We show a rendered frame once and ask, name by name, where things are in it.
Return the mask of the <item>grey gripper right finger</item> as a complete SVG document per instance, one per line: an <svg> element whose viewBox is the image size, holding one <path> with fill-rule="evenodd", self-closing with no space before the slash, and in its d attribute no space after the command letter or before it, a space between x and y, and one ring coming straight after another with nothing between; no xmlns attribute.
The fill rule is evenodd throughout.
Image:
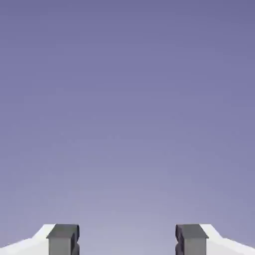
<svg viewBox="0 0 255 255"><path fill-rule="evenodd" d="M211 224L177 224L175 255L255 255L255 248L222 237Z"/></svg>

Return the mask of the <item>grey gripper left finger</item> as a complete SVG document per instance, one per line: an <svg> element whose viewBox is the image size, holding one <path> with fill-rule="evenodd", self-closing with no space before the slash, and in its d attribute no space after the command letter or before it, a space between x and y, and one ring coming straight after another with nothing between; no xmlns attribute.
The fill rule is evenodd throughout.
<svg viewBox="0 0 255 255"><path fill-rule="evenodd" d="M77 224L44 224L31 238L0 248L0 255L80 255Z"/></svg>

